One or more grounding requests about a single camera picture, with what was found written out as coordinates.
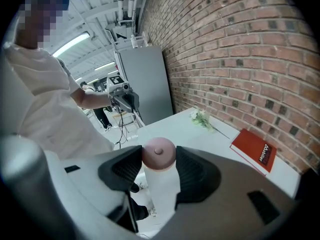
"white ceiling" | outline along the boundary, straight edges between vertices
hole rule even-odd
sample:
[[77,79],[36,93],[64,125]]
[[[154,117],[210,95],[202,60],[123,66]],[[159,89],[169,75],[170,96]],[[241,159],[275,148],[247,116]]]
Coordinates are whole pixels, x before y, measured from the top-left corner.
[[[143,0],[138,0],[136,18],[139,18]],[[128,0],[123,2],[124,19],[128,10]],[[114,52],[105,28],[112,30],[119,26],[117,0],[70,0],[68,24],[65,24],[63,34],[50,36],[44,48],[54,53],[68,41],[87,31],[90,38],[76,44],[59,56],[75,79],[90,82],[96,78],[106,77],[114,71],[114,66],[95,71],[94,69],[110,62],[115,62]],[[121,50],[131,49],[130,38],[117,44]]]

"fluorescent light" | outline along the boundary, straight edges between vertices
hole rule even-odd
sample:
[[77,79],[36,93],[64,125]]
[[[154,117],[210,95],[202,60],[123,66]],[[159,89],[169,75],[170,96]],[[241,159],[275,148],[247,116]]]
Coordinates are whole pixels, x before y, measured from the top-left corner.
[[52,56],[58,57],[62,53],[64,53],[66,50],[71,48],[72,46],[76,45],[77,43],[80,43],[81,41],[89,38],[90,35],[88,32],[84,32],[81,35],[78,35],[76,38],[72,39],[70,42],[67,42],[64,46],[62,46],[60,49],[58,49]]
[[99,78],[96,78],[96,79],[92,80],[91,82],[88,82],[88,85],[90,85],[90,84],[92,84],[93,82],[98,81],[98,80],[99,80]]
[[103,65],[103,66],[97,67],[95,70],[100,70],[100,69],[102,69],[102,68],[104,68],[104,67],[108,67],[108,66],[111,66],[111,65],[114,65],[114,64],[116,64],[116,63],[111,62],[111,63],[105,64],[105,65]]
[[118,72],[118,70],[112,71],[112,72],[108,73],[108,75],[115,73],[115,72]]

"pink knob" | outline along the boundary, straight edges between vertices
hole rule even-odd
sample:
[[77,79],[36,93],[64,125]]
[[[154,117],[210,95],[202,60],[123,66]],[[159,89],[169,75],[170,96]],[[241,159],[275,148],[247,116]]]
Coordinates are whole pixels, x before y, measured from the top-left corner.
[[176,147],[167,138],[153,138],[142,149],[142,161],[146,167],[155,171],[170,168],[176,160]]

